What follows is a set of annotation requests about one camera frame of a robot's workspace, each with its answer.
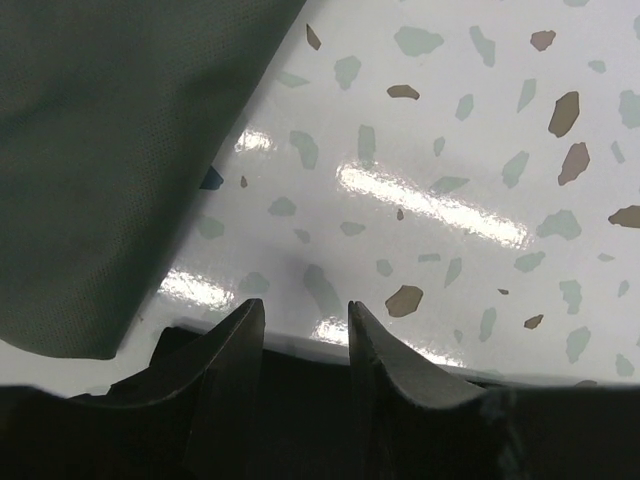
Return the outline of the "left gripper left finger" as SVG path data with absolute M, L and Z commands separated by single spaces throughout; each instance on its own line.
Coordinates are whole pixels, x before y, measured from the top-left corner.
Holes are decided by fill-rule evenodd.
M 250 299 L 205 334 L 166 329 L 150 365 L 104 395 L 2 388 L 2 478 L 244 478 L 264 330 Z

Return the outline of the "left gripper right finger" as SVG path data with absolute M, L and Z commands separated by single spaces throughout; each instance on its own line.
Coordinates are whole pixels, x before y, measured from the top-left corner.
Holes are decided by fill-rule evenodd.
M 348 306 L 359 461 L 366 479 L 635 479 L 635 387 L 482 387 Z

